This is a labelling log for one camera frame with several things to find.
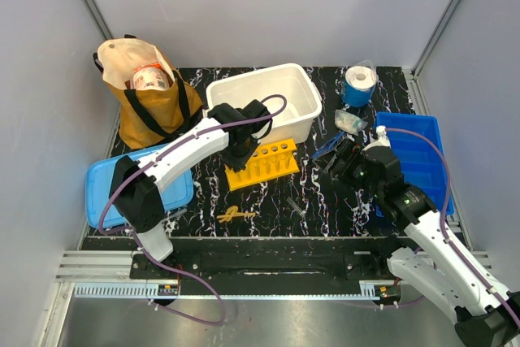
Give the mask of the blue safety glasses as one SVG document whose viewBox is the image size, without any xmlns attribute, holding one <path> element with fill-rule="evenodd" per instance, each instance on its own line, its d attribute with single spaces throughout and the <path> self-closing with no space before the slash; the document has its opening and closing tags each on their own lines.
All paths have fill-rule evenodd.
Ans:
<svg viewBox="0 0 520 347">
<path fill-rule="evenodd" d="M 321 145 L 311 156 L 312 159 L 320 158 L 321 156 L 331 152 L 333 149 L 337 147 L 339 143 L 343 141 L 345 138 L 345 134 L 343 132 L 338 132 L 333 138 L 326 141 L 323 145 Z"/>
</svg>

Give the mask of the yellow knotted rubber band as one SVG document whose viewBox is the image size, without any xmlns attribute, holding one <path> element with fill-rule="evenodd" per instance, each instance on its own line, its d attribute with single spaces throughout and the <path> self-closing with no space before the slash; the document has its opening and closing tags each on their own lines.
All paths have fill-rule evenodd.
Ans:
<svg viewBox="0 0 520 347">
<path fill-rule="evenodd" d="M 230 223 L 236 218 L 251 218 L 256 214 L 254 212 L 242 212 L 238 210 L 238 206 L 230 206 L 223 215 L 218 215 L 217 220 L 220 223 Z"/>
</svg>

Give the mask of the clear glass test tube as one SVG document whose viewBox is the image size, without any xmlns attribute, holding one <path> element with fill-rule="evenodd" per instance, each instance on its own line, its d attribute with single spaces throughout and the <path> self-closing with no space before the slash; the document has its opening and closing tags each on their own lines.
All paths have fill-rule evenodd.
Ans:
<svg viewBox="0 0 520 347">
<path fill-rule="evenodd" d="M 173 210 L 172 212 L 167 213 L 166 219 L 178 219 L 181 215 L 187 212 L 186 208 L 179 208 L 178 210 Z"/>
</svg>

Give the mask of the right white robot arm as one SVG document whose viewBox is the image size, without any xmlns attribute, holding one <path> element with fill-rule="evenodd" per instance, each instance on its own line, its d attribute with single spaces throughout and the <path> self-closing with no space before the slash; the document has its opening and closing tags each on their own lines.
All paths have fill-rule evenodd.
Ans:
<svg viewBox="0 0 520 347">
<path fill-rule="evenodd" d="M 370 257 L 373 275 L 411 284 L 448 317 L 465 346 L 504 346 L 519 335 L 519 294 L 485 269 L 434 202 L 405 181 L 386 137 L 365 148 L 345 139 L 316 163 L 331 178 L 372 196 L 383 216 L 433 262 L 428 265 L 400 245 Z"/>
</svg>

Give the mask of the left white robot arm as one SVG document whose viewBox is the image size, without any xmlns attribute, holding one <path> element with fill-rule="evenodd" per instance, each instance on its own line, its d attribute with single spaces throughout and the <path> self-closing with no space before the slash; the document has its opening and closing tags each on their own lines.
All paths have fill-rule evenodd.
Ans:
<svg viewBox="0 0 520 347">
<path fill-rule="evenodd" d="M 258 147 L 255 134 L 270 128 L 272 118 L 262 101 L 253 100 L 243 109 L 218 104 L 192 130 L 160 150 L 141 160 L 123 156 L 116 162 L 107 205 L 131 225 L 150 255 L 148 269 L 158 278 L 169 277 L 176 268 L 173 244 L 163 228 L 162 192 L 212 154 L 221 154 L 233 171 L 243 171 Z"/>
</svg>

